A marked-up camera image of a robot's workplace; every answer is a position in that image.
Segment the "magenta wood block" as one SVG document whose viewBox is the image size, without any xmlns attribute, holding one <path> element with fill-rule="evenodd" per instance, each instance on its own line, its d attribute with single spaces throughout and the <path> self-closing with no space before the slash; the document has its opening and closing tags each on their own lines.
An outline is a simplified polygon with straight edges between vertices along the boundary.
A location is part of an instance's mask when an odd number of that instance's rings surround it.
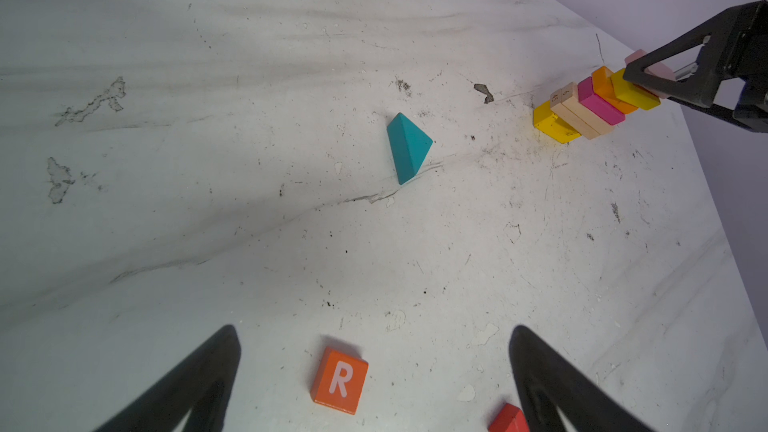
<svg viewBox="0 0 768 432">
<path fill-rule="evenodd" d="M 592 77 L 582 80 L 577 87 L 579 103 L 602 119 L 615 126 L 625 120 L 625 114 L 611 106 L 593 90 Z"/>
</svg>

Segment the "pink wood block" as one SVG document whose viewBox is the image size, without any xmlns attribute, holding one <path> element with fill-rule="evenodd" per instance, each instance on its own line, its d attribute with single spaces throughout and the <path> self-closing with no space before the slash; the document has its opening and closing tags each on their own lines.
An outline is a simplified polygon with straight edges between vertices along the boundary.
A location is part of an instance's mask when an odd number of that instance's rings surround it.
<svg viewBox="0 0 768 432">
<path fill-rule="evenodd" d="M 635 60 L 643 57 L 646 55 L 646 52 L 643 49 L 638 49 L 634 51 L 632 54 L 628 55 L 624 59 L 624 63 L 626 66 L 628 66 L 631 62 L 634 62 Z M 663 63 L 657 63 L 653 64 L 650 67 L 646 69 L 646 73 L 652 76 L 664 78 L 667 80 L 675 81 L 675 75 L 671 68 L 666 66 Z M 655 89 L 649 89 L 649 92 L 655 94 L 660 99 L 667 99 L 669 98 L 668 94 L 665 94 L 663 92 L 656 91 Z"/>
</svg>

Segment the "orange ridged wood block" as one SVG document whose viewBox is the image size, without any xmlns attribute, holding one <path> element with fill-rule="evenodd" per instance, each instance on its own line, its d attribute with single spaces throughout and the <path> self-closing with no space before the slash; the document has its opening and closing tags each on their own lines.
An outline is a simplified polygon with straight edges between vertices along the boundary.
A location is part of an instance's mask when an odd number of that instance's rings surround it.
<svg viewBox="0 0 768 432">
<path fill-rule="evenodd" d="M 613 74 L 614 72 L 606 66 L 595 70 L 591 74 L 594 92 L 625 115 L 635 112 L 637 110 L 636 106 L 623 102 L 616 96 L 611 81 L 611 76 Z"/>
</svg>

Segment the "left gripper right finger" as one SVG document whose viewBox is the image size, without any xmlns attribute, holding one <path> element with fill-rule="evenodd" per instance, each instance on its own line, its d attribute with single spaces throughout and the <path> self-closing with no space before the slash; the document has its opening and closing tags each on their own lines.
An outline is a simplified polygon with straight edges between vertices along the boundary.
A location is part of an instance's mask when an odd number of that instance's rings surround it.
<svg viewBox="0 0 768 432">
<path fill-rule="evenodd" d="M 531 431 L 647 431 L 649 427 L 606 395 L 524 325 L 509 342 L 512 374 Z"/>
</svg>

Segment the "yellow red striped block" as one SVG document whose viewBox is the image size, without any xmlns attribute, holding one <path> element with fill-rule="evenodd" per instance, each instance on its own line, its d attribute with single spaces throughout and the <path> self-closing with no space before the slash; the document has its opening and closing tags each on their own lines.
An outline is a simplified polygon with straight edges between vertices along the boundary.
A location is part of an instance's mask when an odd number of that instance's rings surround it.
<svg viewBox="0 0 768 432">
<path fill-rule="evenodd" d="M 611 75 L 610 80 L 614 94 L 621 102 L 648 111 L 661 104 L 661 99 L 655 94 L 636 86 L 624 78 L 624 69 Z"/>
</svg>

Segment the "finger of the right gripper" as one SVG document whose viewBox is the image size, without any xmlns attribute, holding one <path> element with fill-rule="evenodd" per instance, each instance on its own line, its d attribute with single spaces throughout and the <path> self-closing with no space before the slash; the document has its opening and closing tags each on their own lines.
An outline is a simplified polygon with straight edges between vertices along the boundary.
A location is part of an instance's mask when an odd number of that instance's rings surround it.
<svg viewBox="0 0 768 432">
<path fill-rule="evenodd" d="M 739 99 L 733 109 L 721 106 L 708 97 L 678 98 L 677 103 L 749 132 L 767 133 L 766 95 L 748 97 L 746 101 Z"/>
<path fill-rule="evenodd" d="M 675 81 L 646 69 L 663 63 Z M 625 68 L 624 78 L 670 99 L 714 99 L 721 85 L 740 88 L 738 99 L 767 96 L 767 3 L 756 1 L 725 9 Z"/>
</svg>

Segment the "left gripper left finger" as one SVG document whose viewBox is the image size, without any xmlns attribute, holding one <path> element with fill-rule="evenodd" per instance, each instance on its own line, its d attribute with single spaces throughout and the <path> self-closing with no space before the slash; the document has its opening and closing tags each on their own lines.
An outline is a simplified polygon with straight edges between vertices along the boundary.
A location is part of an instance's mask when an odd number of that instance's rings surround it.
<svg viewBox="0 0 768 432">
<path fill-rule="evenodd" d="M 220 328 L 100 431 L 221 431 L 241 359 L 233 325 Z"/>
</svg>

